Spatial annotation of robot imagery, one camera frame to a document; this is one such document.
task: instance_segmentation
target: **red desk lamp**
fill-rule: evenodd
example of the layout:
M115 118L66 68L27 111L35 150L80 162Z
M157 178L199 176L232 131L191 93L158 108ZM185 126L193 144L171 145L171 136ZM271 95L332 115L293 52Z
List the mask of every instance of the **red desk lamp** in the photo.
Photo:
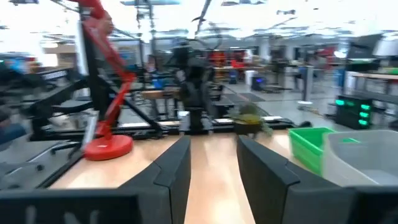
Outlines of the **red desk lamp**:
M99 27L99 21L105 16L100 0L71 0L80 3L89 9L89 16L82 22L83 30L102 51L106 61L114 68L121 77L119 94L112 101L106 111L106 120L97 124L96 133L102 137L92 140L84 148L84 157L92 161L103 161L123 156L132 151L132 138L123 135L112 135L111 125L114 123L117 112L123 102L124 95L129 91L135 74L125 69L124 62L118 53L112 48L107 35Z

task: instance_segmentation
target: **green led light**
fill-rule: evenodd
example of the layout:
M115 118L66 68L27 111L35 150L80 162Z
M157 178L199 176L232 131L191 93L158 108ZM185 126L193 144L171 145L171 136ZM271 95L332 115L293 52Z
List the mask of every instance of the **green led light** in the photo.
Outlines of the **green led light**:
M336 100L336 104L343 106L344 105L344 101L343 100Z
M361 105L361 108L364 110L370 110L371 107L369 105Z
M363 118L367 118L367 117L369 116L369 114L368 114L368 113L365 113L365 112L360 112L359 115L360 115L361 117L363 117Z
M368 125L368 122L364 120L359 120L358 122L360 125Z

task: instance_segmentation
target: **lamp base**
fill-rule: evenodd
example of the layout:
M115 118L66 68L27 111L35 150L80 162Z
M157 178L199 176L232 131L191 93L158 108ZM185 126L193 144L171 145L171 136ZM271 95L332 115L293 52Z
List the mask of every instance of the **lamp base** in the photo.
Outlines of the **lamp base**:
M105 137L92 140L84 149L84 157L90 161L115 159L132 151L132 138L114 135L111 139Z

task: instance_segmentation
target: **green plastic bin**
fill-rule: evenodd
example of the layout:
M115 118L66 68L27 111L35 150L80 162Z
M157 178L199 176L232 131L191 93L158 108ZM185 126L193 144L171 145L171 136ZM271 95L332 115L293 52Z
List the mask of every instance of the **green plastic bin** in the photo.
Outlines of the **green plastic bin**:
M329 128L289 129L294 157L312 172L322 176L323 135L334 132Z

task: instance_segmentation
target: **ceiling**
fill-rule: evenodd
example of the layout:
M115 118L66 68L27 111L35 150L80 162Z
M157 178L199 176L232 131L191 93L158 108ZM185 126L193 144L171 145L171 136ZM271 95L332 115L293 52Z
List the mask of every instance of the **ceiling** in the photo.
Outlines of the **ceiling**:
M76 3L57 0L71 9ZM205 14L223 35L237 38L252 35L280 35L298 37L308 34L325 36L353 36L386 30L398 30L391 20L394 1L379 0L212 0ZM111 14L115 26L125 34L115 32L113 38L129 38L142 33L150 39L149 10L140 1L141 29L138 29L135 1L102 0ZM192 35L198 21L191 22L202 13L206 0L152 0L156 37L171 38ZM39 4L14 6L0 1L0 27L24 32L41 32L48 37L73 37L76 34L78 14L65 10L51 0ZM214 35L208 22L200 26L198 36Z

